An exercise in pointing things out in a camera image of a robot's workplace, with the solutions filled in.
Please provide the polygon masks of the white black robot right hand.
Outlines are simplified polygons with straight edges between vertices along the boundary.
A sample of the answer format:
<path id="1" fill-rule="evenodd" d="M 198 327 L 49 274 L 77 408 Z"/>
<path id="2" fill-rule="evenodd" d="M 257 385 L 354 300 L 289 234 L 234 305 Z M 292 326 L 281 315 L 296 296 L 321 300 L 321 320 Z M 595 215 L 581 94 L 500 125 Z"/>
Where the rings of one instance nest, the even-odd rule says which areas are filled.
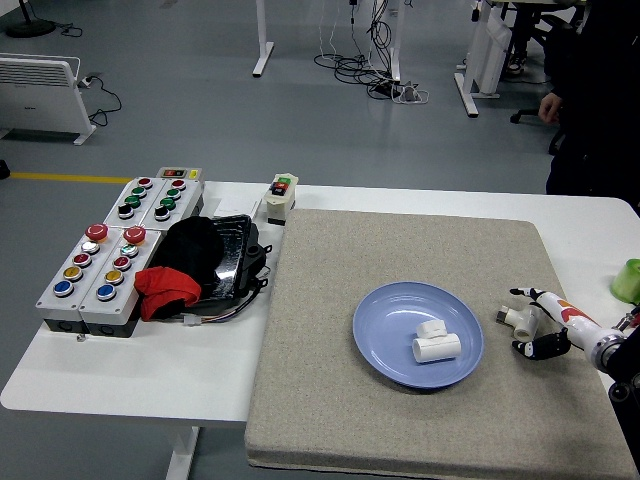
<path id="1" fill-rule="evenodd" d="M 605 357 L 624 340 L 619 331 L 599 325 L 582 310 L 555 293 L 536 288 L 512 288 L 514 296 L 531 300 L 520 311 L 503 306 L 496 321 L 513 328 L 512 347 L 530 360 L 546 360 L 567 353 L 572 346 L 585 354 L 596 369 L 605 370 Z M 535 337 L 542 317 L 559 326 L 557 332 Z"/>

